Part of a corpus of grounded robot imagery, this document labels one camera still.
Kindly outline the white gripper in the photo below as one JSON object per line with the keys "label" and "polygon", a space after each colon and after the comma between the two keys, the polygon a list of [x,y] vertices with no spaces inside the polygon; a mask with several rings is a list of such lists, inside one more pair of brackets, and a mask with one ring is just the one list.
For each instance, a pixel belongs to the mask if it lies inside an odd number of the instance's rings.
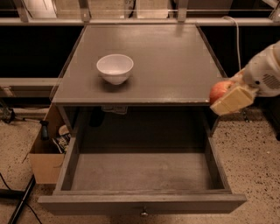
{"label": "white gripper", "polygon": [[244,70],[229,80],[234,85],[210,104],[210,109],[218,116],[232,114],[251,105],[256,93],[261,97],[280,95],[280,41],[256,54]]}

